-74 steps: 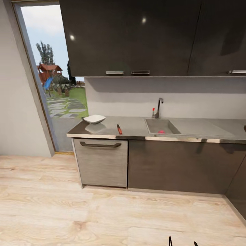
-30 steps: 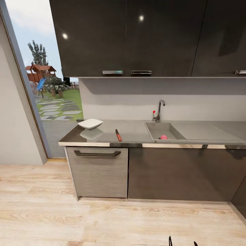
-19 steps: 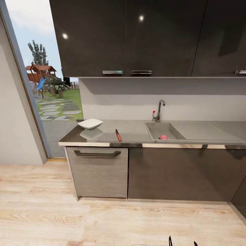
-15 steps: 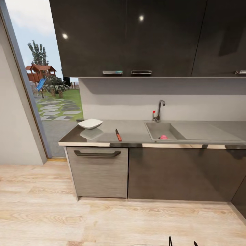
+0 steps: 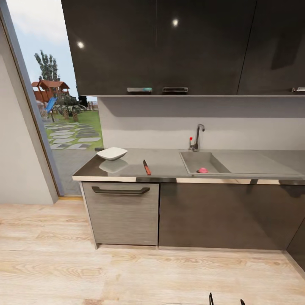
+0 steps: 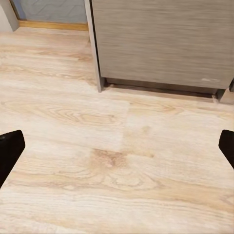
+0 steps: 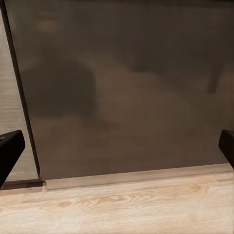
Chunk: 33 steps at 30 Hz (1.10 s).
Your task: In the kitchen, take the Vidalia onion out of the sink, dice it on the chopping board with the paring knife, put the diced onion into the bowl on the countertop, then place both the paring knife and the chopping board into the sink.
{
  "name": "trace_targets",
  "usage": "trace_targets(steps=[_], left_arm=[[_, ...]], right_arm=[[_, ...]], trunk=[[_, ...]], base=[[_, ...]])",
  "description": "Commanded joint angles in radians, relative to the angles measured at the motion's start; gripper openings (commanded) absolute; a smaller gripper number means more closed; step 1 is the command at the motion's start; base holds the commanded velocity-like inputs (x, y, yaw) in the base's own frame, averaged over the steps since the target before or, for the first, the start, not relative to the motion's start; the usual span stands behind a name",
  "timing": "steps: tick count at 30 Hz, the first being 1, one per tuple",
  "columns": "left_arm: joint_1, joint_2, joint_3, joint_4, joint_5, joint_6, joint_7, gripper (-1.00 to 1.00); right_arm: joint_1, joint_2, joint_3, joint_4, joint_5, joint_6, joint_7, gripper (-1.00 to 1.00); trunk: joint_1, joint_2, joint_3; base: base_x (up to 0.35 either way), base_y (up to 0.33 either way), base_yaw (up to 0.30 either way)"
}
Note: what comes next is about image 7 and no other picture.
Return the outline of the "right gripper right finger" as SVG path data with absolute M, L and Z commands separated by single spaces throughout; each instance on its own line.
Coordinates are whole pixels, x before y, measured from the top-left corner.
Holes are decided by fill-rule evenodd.
M 225 129 L 222 130 L 218 145 L 234 169 L 234 132 Z

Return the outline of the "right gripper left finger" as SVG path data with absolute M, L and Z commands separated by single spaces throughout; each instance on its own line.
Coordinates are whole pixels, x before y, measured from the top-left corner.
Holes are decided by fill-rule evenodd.
M 0 188 L 24 149 L 25 141 L 21 130 L 0 135 Z

